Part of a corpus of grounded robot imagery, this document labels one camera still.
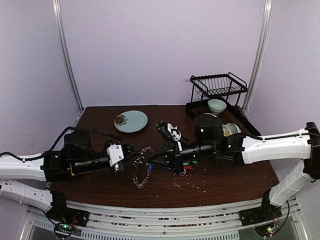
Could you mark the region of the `pile of tagged keys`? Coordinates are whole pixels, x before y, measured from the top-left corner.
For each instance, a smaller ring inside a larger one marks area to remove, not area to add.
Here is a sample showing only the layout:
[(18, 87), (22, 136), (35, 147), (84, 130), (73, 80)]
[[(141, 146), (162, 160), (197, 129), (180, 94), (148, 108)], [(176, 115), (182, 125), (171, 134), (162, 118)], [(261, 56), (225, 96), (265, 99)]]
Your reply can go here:
[(198, 164), (198, 161), (192, 160), (192, 161), (183, 162), (181, 160), (178, 160), (178, 161), (167, 160), (165, 163), (166, 163), (167, 171), (173, 171), (174, 173), (178, 173), (181, 176), (184, 176), (187, 173), (187, 171), (192, 171), (194, 169), (194, 166)]

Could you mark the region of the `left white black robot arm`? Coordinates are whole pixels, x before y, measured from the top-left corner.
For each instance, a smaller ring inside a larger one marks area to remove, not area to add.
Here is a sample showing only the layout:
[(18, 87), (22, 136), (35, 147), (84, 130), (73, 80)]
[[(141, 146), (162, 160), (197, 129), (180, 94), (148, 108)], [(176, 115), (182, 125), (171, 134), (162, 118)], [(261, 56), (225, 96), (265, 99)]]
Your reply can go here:
[(61, 222), (67, 222), (72, 218), (72, 211), (63, 193), (40, 190), (21, 181), (64, 182), (77, 175), (107, 169), (118, 173), (123, 171), (123, 162), (136, 154), (132, 144), (112, 141), (106, 143), (103, 151), (94, 151), (86, 132), (66, 134), (63, 148), (57, 151), (27, 156), (4, 152), (0, 155), (0, 195), (45, 213), (52, 212)]

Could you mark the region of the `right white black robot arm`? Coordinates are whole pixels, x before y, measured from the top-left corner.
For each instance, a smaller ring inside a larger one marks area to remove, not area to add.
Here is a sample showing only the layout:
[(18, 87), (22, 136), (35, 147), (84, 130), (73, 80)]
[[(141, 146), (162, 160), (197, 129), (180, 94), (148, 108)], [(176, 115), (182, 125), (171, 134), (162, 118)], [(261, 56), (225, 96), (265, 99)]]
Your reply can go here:
[(194, 119), (194, 141), (181, 142), (177, 127), (160, 121), (157, 131), (167, 144), (147, 162), (183, 173), (185, 162), (212, 157), (226, 166), (242, 166), (262, 161), (298, 159), (297, 166), (279, 184), (268, 189), (261, 205), (240, 211), (243, 221), (266, 221), (281, 216), (281, 206), (311, 180), (320, 178), (320, 132), (314, 122), (290, 133), (256, 136), (246, 132), (224, 136), (222, 120), (212, 113)]

